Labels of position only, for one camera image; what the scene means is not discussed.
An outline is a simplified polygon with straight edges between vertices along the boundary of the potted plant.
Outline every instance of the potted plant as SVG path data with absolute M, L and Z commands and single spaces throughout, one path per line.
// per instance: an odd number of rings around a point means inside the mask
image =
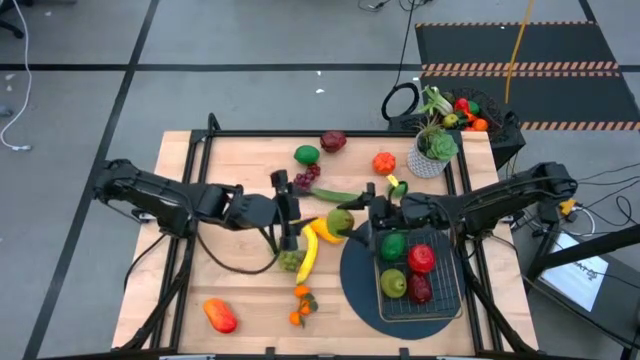
M 432 120 L 420 126 L 409 150 L 407 166 L 415 176 L 431 178 L 438 176 L 457 153 L 458 145 L 453 137 Z

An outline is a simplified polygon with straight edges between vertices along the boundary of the wooden table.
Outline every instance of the wooden table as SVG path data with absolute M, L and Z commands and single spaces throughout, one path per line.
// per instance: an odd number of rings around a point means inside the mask
M 166 132 L 158 156 L 155 173 L 180 181 L 185 165 L 189 132 Z M 479 188 L 498 180 L 491 149 L 485 133 L 463 133 L 464 151 L 472 187 Z M 411 174 L 406 166 L 412 138 L 349 138 L 340 152 L 321 154 L 322 175 L 317 184 L 326 188 L 361 192 L 365 183 L 373 181 L 377 189 L 386 188 L 387 180 L 375 175 L 371 159 L 380 151 L 397 157 L 394 172 L 409 183 L 411 191 L 446 194 L 444 175 L 423 180 Z M 286 169 L 289 177 L 302 172 L 292 154 L 299 145 L 318 145 L 317 138 L 257 138 L 218 137 L 213 141 L 207 182 L 242 184 L 245 193 L 273 195 L 269 174 Z M 200 163 L 201 149 L 194 164 Z M 195 166 L 193 180 L 197 177 Z M 457 163 L 454 175 L 458 193 L 462 193 Z M 325 215 L 334 205 L 312 198 L 301 199 L 303 217 Z M 356 223 L 366 219 L 366 212 L 354 212 Z M 230 232 L 210 225 L 200 225 L 200 233 L 211 251 L 231 266 L 255 269 L 266 264 L 270 251 L 257 231 Z M 511 241 L 507 226 L 499 225 L 496 235 Z M 137 256 L 158 237 L 155 224 L 142 226 L 136 247 Z M 383 335 L 365 324 L 349 306 L 340 284 L 340 256 L 343 245 L 331 245 L 321 240 L 314 270 L 307 281 L 320 305 L 305 329 L 289 324 L 294 311 L 295 274 L 278 266 L 266 273 L 247 276 L 225 271 L 214 264 L 196 245 L 189 292 L 187 295 L 180 353 L 264 354 L 273 346 L 278 354 L 340 354 L 396 355 L 406 347 L 411 355 L 472 355 L 473 344 L 466 304 L 463 315 L 451 321 L 439 333 L 425 339 L 410 341 Z M 537 348 L 527 298 L 520 277 L 518 259 L 510 247 L 498 241 L 484 242 L 486 259 L 495 303 L 511 326 L 530 346 Z M 168 241 L 151 252 L 131 275 L 124 295 L 113 345 L 129 340 L 156 305 Z M 222 335 L 211 328 L 202 304 L 211 297 L 231 304 L 239 319 L 239 327 L 231 335 Z M 490 348 L 486 313 L 478 302 L 485 348 Z M 174 310 L 166 312 L 162 344 L 168 344 Z

